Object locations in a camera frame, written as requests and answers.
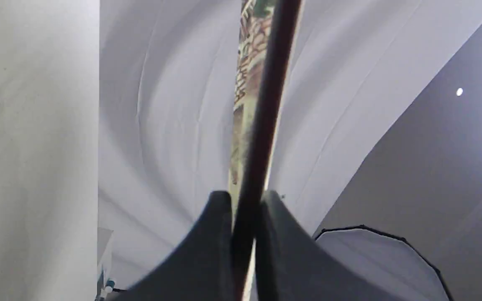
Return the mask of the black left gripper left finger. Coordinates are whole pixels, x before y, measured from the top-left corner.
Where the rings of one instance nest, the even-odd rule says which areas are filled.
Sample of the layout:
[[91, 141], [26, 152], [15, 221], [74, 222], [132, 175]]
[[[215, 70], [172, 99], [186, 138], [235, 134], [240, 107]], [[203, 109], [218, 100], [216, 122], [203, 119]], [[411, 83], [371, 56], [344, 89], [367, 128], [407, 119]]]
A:
[[233, 301], [230, 194], [213, 191], [199, 219], [152, 272], [118, 301]]

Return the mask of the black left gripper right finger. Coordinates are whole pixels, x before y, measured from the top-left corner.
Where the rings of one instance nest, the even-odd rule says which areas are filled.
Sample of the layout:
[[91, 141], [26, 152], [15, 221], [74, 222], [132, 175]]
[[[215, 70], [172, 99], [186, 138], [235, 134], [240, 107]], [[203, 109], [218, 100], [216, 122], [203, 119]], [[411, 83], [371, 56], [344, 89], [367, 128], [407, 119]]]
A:
[[256, 290], [260, 301], [398, 301], [318, 246], [283, 204], [266, 191], [256, 230]]

